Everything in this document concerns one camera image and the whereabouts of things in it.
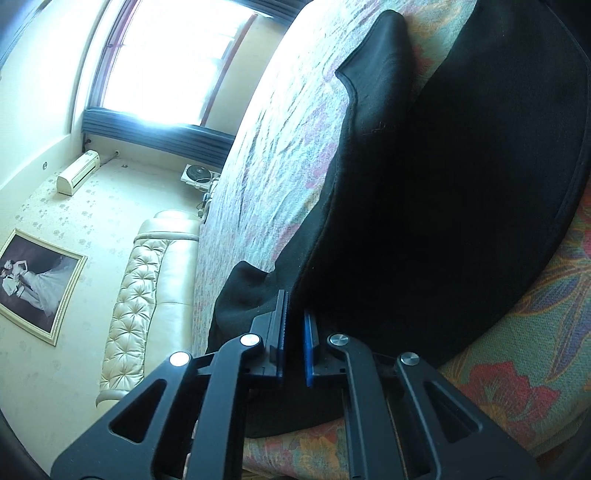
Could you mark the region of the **cream tufted leather headboard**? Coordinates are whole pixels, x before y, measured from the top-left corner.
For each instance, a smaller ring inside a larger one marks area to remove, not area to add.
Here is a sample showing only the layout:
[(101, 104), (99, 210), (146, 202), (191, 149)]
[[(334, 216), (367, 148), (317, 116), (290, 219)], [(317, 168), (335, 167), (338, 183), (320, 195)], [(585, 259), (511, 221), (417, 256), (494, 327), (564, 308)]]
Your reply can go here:
[(192, 345), (201, 219), (161, 211), (140, 226), (112, 310), (95, 405), (104, 411)]

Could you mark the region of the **window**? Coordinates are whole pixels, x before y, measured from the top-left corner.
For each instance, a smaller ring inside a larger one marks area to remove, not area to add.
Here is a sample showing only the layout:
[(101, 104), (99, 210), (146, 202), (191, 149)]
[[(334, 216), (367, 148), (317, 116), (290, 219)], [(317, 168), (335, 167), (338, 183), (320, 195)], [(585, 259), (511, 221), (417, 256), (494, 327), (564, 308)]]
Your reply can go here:
[(114, 1), (92, 107), (235, 134), (287, 25), (240, 1)]

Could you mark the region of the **white box fan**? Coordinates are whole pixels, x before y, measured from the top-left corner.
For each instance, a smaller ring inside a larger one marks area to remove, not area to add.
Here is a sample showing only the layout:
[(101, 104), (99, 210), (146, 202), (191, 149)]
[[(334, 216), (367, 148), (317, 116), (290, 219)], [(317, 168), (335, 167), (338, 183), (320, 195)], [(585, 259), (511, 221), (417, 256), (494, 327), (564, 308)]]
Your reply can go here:
[(187, 164), (181, 174), (180, 180), (200, 192), (211, 190), (218, 180), (219, 174), (200, 165)]

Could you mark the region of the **left blue curtain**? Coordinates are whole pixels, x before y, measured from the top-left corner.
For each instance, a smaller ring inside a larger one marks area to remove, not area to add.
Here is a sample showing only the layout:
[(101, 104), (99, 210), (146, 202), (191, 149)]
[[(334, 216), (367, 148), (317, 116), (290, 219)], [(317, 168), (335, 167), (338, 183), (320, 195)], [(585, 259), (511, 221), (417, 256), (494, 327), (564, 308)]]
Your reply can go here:
[(221, 168), (235, 136), (195, 125), (161, 125), (99, 107), (82, 114), (81, 131)]

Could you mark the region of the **black pants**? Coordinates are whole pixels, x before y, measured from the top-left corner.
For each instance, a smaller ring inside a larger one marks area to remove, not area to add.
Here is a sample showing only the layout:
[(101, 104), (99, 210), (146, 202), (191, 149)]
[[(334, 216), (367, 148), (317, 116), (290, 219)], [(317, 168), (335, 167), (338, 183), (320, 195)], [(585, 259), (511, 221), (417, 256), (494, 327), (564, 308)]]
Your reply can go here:
[(404, 17), (377, 18), (337, 70), (349, 107), (320, 199), (267, 272), (233, 267), (208, 348), (290, 297), (284, 380), (249, 396), (262, 438), (342, 416), (304, 376), (304, 317), (439, 367), (525, 295), (590, 175), (590, 5), (480, 1), (418, 94)]

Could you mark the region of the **white wall air conditioner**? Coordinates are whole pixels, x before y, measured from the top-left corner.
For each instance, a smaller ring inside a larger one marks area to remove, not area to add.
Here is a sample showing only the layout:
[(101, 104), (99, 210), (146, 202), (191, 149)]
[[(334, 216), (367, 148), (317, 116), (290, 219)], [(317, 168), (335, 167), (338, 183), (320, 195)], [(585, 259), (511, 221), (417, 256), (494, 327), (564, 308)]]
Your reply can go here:
[(88, 150), (64, 169), (57, 177), (57, 192), (73, 196), (81, 185), (100, 167), (100, 156)]

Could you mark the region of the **framed wedding photo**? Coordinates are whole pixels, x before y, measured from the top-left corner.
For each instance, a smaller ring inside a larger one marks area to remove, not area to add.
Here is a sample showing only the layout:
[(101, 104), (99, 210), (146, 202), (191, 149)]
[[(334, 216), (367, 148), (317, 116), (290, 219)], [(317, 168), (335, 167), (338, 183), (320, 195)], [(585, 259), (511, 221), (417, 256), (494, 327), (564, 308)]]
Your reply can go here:
[(87, 257), (14, 229), (1, 247), (1, 315), (56, 346)]

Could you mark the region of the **floral bedspread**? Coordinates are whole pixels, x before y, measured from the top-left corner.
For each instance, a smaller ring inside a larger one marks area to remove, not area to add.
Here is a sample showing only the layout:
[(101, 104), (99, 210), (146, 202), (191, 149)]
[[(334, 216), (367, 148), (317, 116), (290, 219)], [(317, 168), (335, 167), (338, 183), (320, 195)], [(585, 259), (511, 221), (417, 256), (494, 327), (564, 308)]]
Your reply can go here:
[[(200, 233), (193, 331), (208, 348), (236, 264), (273, 270), (320, 199), (349, 94), (337, 70), (389, 11), (408, 24), (413, 94), (443, 63), (480, 1), (315, 1), (283, 36), (246, 110)], [(436, 367), (542, 466), (590, 448), (590, 175), (557, 250), (486, 333)]]

